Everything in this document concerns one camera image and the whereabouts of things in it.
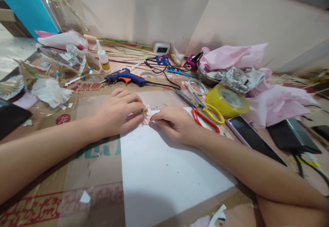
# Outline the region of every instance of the white glue bottle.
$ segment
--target white glue bottle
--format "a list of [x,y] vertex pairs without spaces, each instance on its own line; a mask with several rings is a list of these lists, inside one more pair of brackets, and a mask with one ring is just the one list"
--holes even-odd
[[107,55],[106,55],[105,51],[100,46],[100,43],[99,43],[98,39],[96,40],[96,43],[97,43],[97,47],[98,47],[97,54],[98,54],[99,62],[102,65],[102,68],[103,68],[104,72],[110,72],[111,69],[110,69],[109,59],[107,58]]

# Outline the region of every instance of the scissors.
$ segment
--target scissors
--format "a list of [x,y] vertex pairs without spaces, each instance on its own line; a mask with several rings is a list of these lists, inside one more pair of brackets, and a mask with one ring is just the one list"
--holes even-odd
[[[199,106],[203,107],[202,111],[205,112],[207,114],[207,116],[209,116],[215,123],[224,124],[225,119],[223,118],[222,114],[219,112],[218,109],[216,109],[214,106],[212,106],[210,104],[204,104],[203,101],[201,100],[201,98],[191,89],[191,86],[189,84],[187,84],[185,82],[184,85],[186,86],[186,88],[188,89],[188,91],[191,94],[193,94],[194,97],[198,100]],[[219,116],[220,120],[218,120],[216,117],[214,117],[209,112],[208,107]]]
[[195,122],[199,126],[202,126],[202,124],[200,123],[197,115],[200,116],[201,119],[204,120],[206,123],[208,123],[210,126],[212,126],[215,129],[216,133],[218,133],[218,134],[220,133],[219,127],[216,124],[214,124],[212,121],[210,121],[207,117],[205,117],[204,115],[202,115],[200,113],[200,111],[198,110],[198,107],[199,106],[203,107],[201,104],[198,104],[194,100],[192,100],[191,98],[189,98],[182,90],[175,90],[175,91],[177,92],[177,94],[179,96],[181,96],[186,102],[188,102],[193,107],[193,109],[192,109],[192,116],[193,116]]

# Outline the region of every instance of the hand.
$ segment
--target hand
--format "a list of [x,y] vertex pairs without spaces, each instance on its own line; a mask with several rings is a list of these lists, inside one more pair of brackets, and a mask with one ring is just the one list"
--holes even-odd
[[189,145],[194,145],[205,129],[196,124],[183,108],[164,107],[150,121],[155,121],[173,141]]
[[124,133],[144,120],[143,115],[128,115],[144,108],[145,105],[136,93],[119,88],[113,91],[110,99],[91,117],[90,125],[96,127],[94,132],[97,132],[100,139]]

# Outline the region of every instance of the blue glue gun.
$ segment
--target blue glue gun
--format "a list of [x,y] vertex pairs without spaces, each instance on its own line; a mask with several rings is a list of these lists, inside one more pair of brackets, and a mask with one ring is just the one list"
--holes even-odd
[[104,78],[103,81],[100,82],[100,84],[104,83],[104,82],[113,84],[113,83],[117,82],[118,80],[124,80],[126,83],[129,83],[131,81],[139,86],[144,86],[146,83],[144,78],[137,76],[135,74],[132,74],[132,73],[130,73],[129,69],[124,68],[122,70],[118,70],[112,74],[109,74],[108,76],[106,76]]

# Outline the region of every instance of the metal bowl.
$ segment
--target metal bowl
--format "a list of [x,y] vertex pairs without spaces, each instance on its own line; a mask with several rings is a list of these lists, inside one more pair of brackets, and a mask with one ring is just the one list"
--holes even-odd
[[208,86],[217,85],[219,83],[219,81],[214,78],[209,77],[207,75],[207,73],[200,68],[199,64],[200,64],[200,62],[197,63],[198,69],[196,70],[196,76],[198,77],[198,79],[202,83],[204,83],[205,85],[208,85]]

